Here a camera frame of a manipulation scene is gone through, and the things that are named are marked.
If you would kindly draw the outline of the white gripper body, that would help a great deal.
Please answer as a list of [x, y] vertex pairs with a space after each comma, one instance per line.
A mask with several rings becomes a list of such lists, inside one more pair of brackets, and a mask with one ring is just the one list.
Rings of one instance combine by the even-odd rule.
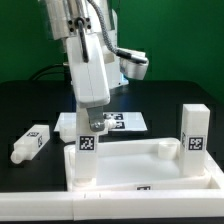
[[104, 106], [110, 102], [103, 54], [96, 34], [86, 35], [89, 61], [84, 62], [78, 37], [66, 40], [75, 98], [80, 108]]

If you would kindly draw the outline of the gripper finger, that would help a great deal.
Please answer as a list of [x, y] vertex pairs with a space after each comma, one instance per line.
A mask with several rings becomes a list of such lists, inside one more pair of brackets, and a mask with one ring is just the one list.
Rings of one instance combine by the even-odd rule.
[[93, 107], [87, 109], [87, 114], [89, 117], [90, 129], [93, 132], [100, 132], [105, 129], [103, 107]]

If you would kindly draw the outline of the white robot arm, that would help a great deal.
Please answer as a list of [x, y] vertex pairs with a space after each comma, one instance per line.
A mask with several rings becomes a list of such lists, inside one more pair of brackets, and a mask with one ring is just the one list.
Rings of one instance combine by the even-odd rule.
[[87, 112], [90, 130], [105, 129], [103, 107], [109, 91], [122, 83], [117, 47], [117, 15], [109, 0], [38, 0], [46, 27], [68, 57], [76, 104]]

